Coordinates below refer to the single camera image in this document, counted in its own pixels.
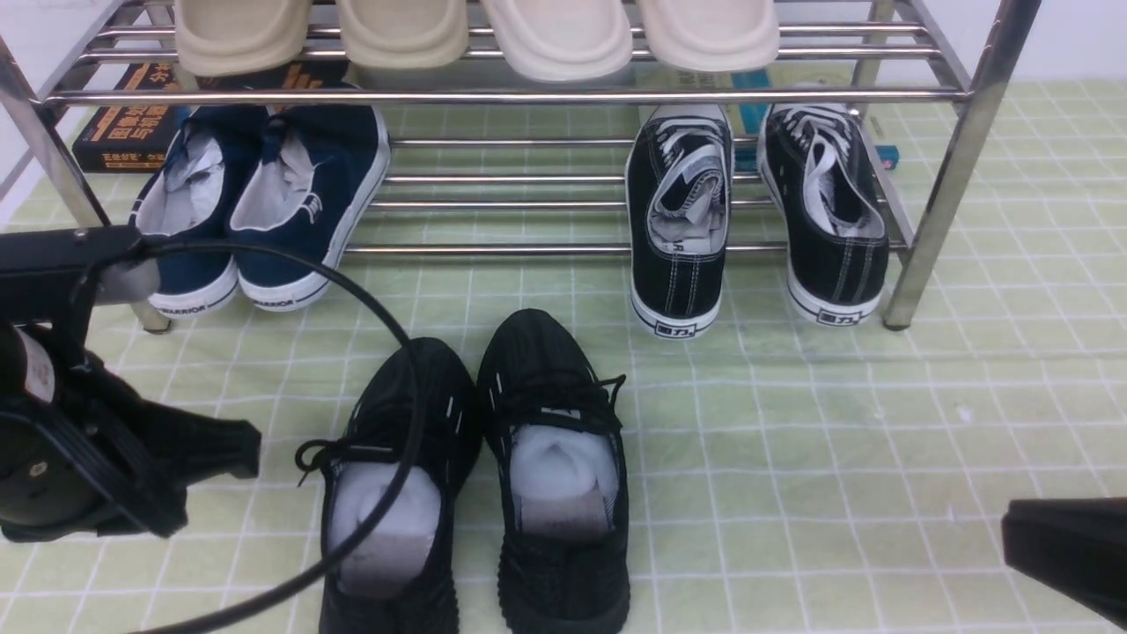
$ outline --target stainless steel shoe rack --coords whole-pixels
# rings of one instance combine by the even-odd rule
[[[778,2],[802,2],[809,0],[777,0]],[[858,0],[832,0],[836,3]],[[141,105],[219,105],[251,102],[263,105],[293,104],[433,104],[433,105],[660,105],[671,102],[731,104],[748,101],[805,102],[842,101],[851,104],[859,111],[869,102],[920,102],[947,101],[958,113],[947,154],[938,172],[931,196],[917,225],[905,213],[888,175],[879,167],[876,152],[868,142],[868,150],[877,167],[876,178],[882,191],[885,211],[891,226],[894,248],[902,260],[902,271],[896,282],[891,301],[884,314],[885,325],[891,330],[906,329],[912,323],[920,297],[931,277],[939,251],[955,220],[956,211],[970,181],[975,163],[986,142],[987,133],[997,114],[1002,97],[1009,86],[1014,65],[1024,46],[1040,0],[1000,0],[999,10],[986,46],[975,74],[971,77],[960,63],[951,44],[940,30],[924,6],[924,0],[863,0],[869,5],[869,17],[853,23],[795,23],[783,24],[780,60],[819,60],[854,62],[853,81],[850,87],[825,87],[810,89],[770,88],[757,90],[644,90],[623,88],[568,88],[567,86],[540,86],[538,89],[459,89],[388,91],[388,90],[256,90],[256,91],[206,91],[193,90],[194,78],[183,73],[176,65],[177,53],[174,41],[174,21],[170,0],[123,0],[108,20],[96,28],[92,38],[81,47],[74,59],[60,69],[44,93],[37,93],[28,84],[7,45],[0,39],[0,102],[9,111],[32,152],[43,164],[47,177],[78,221],[79,225],[94,226],[109,222],[100,203],[88,185],[73,155],[55,131],[59,117],[73,106],[141,106]],[[318,5],[331,0],[316,0]],[[147,12],[152,26],[135,23]],[[646,46],[645,33],[640,26],[633,27],[635,60],[653,60]],[[463,59],[496,60],[504,63],[500,51],[492,38],[492,29],[471,29],[471,47]],[[339,37],[339,28],[311,26],[310,39],[334,41]],[[889,44],[889,37],[912,38],[913,44]],[[818,42],[842,43],[807,45],[797,41],[819,38]],[[117,48],[123,39],[143,39],[160,43],[157,48]],[[305,48],[299,59],[344,60],[339,41],[319,42]],[[877,74],[881,60],[922,60],[932,69],[937,87],[880,86]],[[125,91],[88,90],[87,83],[94,71],[103,64],[127,64],[158,62],[174,64],[181,91]],[[524,139],[398,139],[392,145],[398,148],[542,148],[542,146],[629,146],[633,139],[606,137],[524,137]],[[754,137],[737,139],[738,143],[753,143]],[[385,180],[389,184],[415,185],[592,185],[621,184],[621,176],[606,175],[411,175],[396,172]],[[755,173],[736,175],[738,184],[758,182]],[[733,200],[737,212],[746,207],[770,207],[766,197],[743,197]],[[485,195],[476,199],[417,200],[396,199],[383,196],[373,205],[375,213],[406,209],[431,211],[481,211],[554,208],[621,213],[624,203],[614,200],[511,200],[496,202]],[[733,243],[730,251],[779,251],[784,242]],[[367,256],[443,256],[443,257],[502,257],[502,256],[622,256],[630,251],[627,243],[419,243],[378,244],[353,243],[348,252]],[[145,330],[162,332],[169,323],[147,304],[134,305]]]

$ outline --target power cord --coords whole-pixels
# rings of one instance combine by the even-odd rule
[[[298,574],[293,579],[277,586],[272,590],[267,590],[257,597],[251,597],[246,601],[236,604],[233,606],[223,608],[219,611],[198,616],[196,618],[185,620],[175,625],[166,625],[162,627],[157,627],[152,629],[145,629],[142,632],[134,632],[132,634],[205,634],[208,632],[214,632],[222,627],[229,627],[254,616],[257,616],[269,608],[293,598],[299,592],[309,588],[318,580],[322,579],[332,569],[340,564],[361,545],[369,535],[375,530],[375,527],[383,520],[383,516],[388,514],[391,506],[394,504],[396,499],[399,498],[400,491],[403,489],[403,484],[407,482],[407,476],[410,473],[411,467],[415,466],[415,462],[418,459],[419,448],[423,445],[423,432],[424,432],[424,399],[423,391],[418,384],[418,378],[420,376],[418,372],[418,359],[415,356],[412,347],[410,346],[410,338],[403,331],[402,327],[396,322],[394,316],[376,300],[371,293],[361,287],[360,284],[348,278],[346,275],[329,268],[328,266],[308,260],[301,256],[276,249],[269,245],[263,244],[248,244],[240,242],[231,242],[228,240],[193,240],[193,241],[166,241],[157,243],[142,243],[139,244],[135,251],[113,259],[106,259],[92,265],[83,276],[83,279],[79,283],[76,294],[82,289],[89,289],[88,286],[91,284],[97,284],[100,273],[113,266],[115,264],[124,264],[130,261],[143,261],[147,259],[160,258],[169,255],[185,253],[185,252],[257,252],[263,255],[272,255],[286,259],[294,264],[304,266],[310,270],[323,276],[328,280],[343,287],[349,294],[355,296],[367,306],[383,325],[388,328],[396,341],[399,342],[407,355],[407,368],[408,368],[408,381],[415,386],[415,394],[411,401],[411,417],[410,417],[410,428],[407,434],[407,447],[403,449],[403,458],[399,462],[399,466],[396,468],[394,475],[388,483],[388,489],[380,498],[380,501],[372,509],[364,521],[356,527],[356,530],[349,535],[344,542],[340,543],[335,550],[330,551],[325,555],[321,561],[317,562],[310,566],[304,572]]]

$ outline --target black knit sneaker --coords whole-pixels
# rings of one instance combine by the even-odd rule
[[[481,410],[469,373],[443,342],[411,342],[426,386],[426,436],[417,466],[375,532],[325,580],[320,634],[455,634],[451,569],[454,499],[481,450]],[[372,511],[403,454],[414,389],[407,355],[380,368],[337,441],[298,450],[298,467],[325,475],[321,553]],[[317,449],[311,459],[305,454]]]
[[[478,391],[492,411],[486,440],[505,511],[498,589],[515,634],[615,634],[625,623],[627,471],[614,416],[624,382],[595,378],[541,310],[513,313],[486,350]]]

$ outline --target floor mat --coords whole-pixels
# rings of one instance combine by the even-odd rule
[[[922,208],[955,122],[948,106],[875,106]],[[625,373],[627,632],[1103,633],[1092,613],[1004,568],[1000,518],[1026,497],[1127,495],[1127,83],[1011,88],[915,325],[823,330],[787,312],[782,258],[729,259],[721,315],[691,345],[630,310],[624,260],[346,258],[415,336],[477,367],[512,311],[550,311],[601,376]],[[632,136],[637,108],[388,108],[393,135]],[[625,150],[411,150],[393,172],[621,173]],[[143,178],[92,185],[123,220]],[[431,188],[383,195],[435,196]],[[514,197],[531,188],[513,187]],[[620,189],[573,195],[621,196]],[[11,229],[69,226],[47,184]],[[737,211],[734,239],[778,238]],[[627,241],[623,212],[372,213],[358,241]],[[889,284],[898,269],[889,273]],[[156,626],[245,599],[318,554],[319,482],[293,452],[340,434],[392,352],[337,289],[291,314],[239,300],[165,337],[99,309],[90,346],[148,398],[245,418],[265,435],[257,482],[215,480],[190,526],[149,537],[0,546],[0,633]],[[502,512],[488,452],[459,500],[464,632],[505,632]],[[239,632],[316,631],[319,588]]]

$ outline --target logo on shoe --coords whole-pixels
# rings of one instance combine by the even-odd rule
[[[282,307],[293,305],[295,302],[292,298],[283,298],[282,301],[256,301],[255,303],[265,307]]]
[[[556,414],[557,417],[567,417],[568,419],[575,419],[577,421],[583,420],[583,413],[578,410],[556,410],[552,408],[541,408],[540,412],[543,414]]]
[[[818,312],[818,323],[826,327],[857,327],[861,323],[861,313],[851,312],[849,314],[842,314],[840,312],[822,310]]]
[[[316,224],[317,216],[321,214],[321,209],[323,208],[325,205],[321,204],[321,196],[318,196],[317,194],[309,194],[305,196],[305,202],[301,203],[301,206],[298,207],[298,211],[304,211],[308,213],[309,223]]]
[[[654,334],[668,340],[687,340],[696,337],[696,324],[671,327],[658,322],[654,324]]]
[[[192,307],[166,307],[161,310],[165,314],[198,314],[207,310],[206,305],[193,305]]]

